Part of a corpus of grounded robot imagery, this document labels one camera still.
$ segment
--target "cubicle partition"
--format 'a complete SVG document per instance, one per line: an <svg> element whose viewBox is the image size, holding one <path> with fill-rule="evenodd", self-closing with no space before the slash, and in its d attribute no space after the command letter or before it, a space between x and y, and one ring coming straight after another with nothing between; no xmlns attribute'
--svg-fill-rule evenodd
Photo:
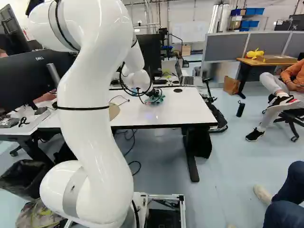
<svg viewBox="0 0 304 228"><path fill-rule="evenodd" d="M298 58L300 52L304 52L304 32L301 31L269 31L269 32L230 32L206 34L205 48L203 50L203 58L201 62L200 76L203 71L213 69L209 77L213 77L214 66L220 68L221 64L227 65L231 62L233 68L238 67L237 57L244 57L250 50L265 51L267 55L288 55ZM227 69L227 72L237 72L238 70ZM221 75L219 82L223 82L225 75Z"/></svg>

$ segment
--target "whiteboard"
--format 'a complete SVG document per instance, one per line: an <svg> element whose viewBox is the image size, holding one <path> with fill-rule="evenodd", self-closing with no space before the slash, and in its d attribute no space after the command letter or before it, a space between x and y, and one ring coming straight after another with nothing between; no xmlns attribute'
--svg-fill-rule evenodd
<svg viewBox="0 0 304 228"><path fill-rule="evenodd" d="M189 21L181 23L170 23L171 33L182 39L183 43L203 42L209 30L209 23L205 21ZM172 43L181 43L172 37Z"/></svg>

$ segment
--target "gray partition panel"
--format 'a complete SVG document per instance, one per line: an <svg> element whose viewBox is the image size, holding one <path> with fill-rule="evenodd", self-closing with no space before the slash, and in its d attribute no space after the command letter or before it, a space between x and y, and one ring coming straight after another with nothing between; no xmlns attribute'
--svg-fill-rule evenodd
<svg viewBox="0 0 304 228"><path fill-rule="evenodd" d="M257 48L265 55L280 55L288 40L289 33L253 33L250 35L246 52Z"/></svg>
<svg viewBox="0 0 304 228"><path fill-rule="evenodd" d="M208 36L204 61L235 60L242 57L248 34Z"/></svg>
<svg viewBox="0 0 304 228"><path fill-rule="evenodd" d="M294 33L284 54L298 58L300 52L304 52L304 33Z"/></svg>

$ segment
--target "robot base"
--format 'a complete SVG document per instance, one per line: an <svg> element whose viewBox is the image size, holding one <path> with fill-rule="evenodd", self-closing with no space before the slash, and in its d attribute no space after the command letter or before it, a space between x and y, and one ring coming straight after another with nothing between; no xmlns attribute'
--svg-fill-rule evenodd
<svg viewBox="0 0 304 228"><path fill-rule="evenodd" d="M133 201L137 207L140 228L186 228L185 198L183 195L148 195L135 192ZM68 220L64 228L72 227L73 222ZM121 228L137 228L135 215L132 225Z"/></svg>

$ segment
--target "orange shirt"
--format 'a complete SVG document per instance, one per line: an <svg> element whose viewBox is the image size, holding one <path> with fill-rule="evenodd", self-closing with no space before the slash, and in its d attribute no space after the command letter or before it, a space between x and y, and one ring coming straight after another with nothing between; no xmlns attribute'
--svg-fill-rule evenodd
<svg viewBox="0 0 304 228"><path fill-rule="evenodd" d="M296 64L293 64L281 73L281 78L285 84L291 82L291 76L296 76L296 79L293 81L293 83L304 84L304 59L297 62Z"/></svg>

